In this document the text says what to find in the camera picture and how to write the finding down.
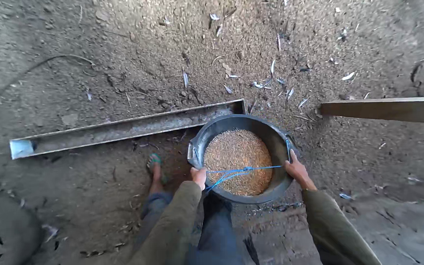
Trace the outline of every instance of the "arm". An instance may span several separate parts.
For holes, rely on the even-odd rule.
[[[292,164],[284,163],[287,173],[302,187],[310,234],[323,265],[381,265],[379,259],[338,204],[328,194],[317,190],[305,166],[291,151]]]
[[[196,218],[206,169],[191,169],[193,181],[183,182],[130,264],[182,264]]]

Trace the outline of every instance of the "wooden board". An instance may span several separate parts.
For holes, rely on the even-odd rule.
[[[424,123],[424,98],[362,99],[323,103],[322,115]]]

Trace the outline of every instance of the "metal channel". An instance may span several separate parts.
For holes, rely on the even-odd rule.
[[[244,99],[49,132],[9,141],[12,159],[201,126],[223,115],[247,114]]]

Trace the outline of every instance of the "green flip-flop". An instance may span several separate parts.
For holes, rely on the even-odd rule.
[[[153,170],[154,163],[158,163],[160,165],[162,164],[160,156],[156,153],[150,154],[150,156],[148,156],[148,161],[146,162],[146,167],[148,168],[150,175],[153,175],[152,170]],[[165,175],[163,174],[163,171],[161,171],[161,183],[164,185],[168,183],[168,180],[169,180],[168,177],[165,177]]]

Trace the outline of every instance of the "grain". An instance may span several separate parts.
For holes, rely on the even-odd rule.
[[[204,165],[209,171],[242,169],[247,166],[271,166],[271,156],[264,142],[246,130],[226,131],[215,136],[204,154]],[[223,173],[209,173],[215,183]],[[272,169],[258,169],[250,174],[237,175],[218,186],[235,195],[259,195],[268,188]]]

